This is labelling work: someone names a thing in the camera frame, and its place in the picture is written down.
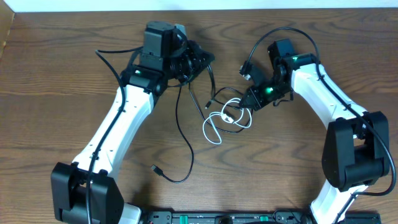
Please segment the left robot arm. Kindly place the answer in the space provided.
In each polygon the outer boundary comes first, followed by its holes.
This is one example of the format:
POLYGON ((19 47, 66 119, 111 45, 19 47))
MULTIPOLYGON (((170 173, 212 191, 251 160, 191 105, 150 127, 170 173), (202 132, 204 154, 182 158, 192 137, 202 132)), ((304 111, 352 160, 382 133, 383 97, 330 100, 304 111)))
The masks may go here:
POLYGON ((95 135, 74 160, 50 175, 55 218, 64 223, 139 223, 142 211, 124 201, 117 185, 123 158, 137 130, 175 79, 191 83, 214 60, 187 37, 181 24, 150 21, 144 43, 131 49, 116 74, 113 104, 95 135))

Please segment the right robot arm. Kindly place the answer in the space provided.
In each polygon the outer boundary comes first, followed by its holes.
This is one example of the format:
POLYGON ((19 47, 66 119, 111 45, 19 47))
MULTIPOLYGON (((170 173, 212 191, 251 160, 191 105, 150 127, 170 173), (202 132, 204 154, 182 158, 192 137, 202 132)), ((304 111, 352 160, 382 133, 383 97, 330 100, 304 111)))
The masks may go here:
POLYGON ((359 195, 393 167, 389 153, 388 120, 380 111, 370 113, 351 100, 327 75, 316 55, 298 54, 289 39, 267 48, 273 76, 266 78, 249 60, 240 74, 254 82, 240 107, 260 110, 278 106, 286 94, 300 95, 326 127, 322 169, 326 181, 303 223, 339 223, 359 195))

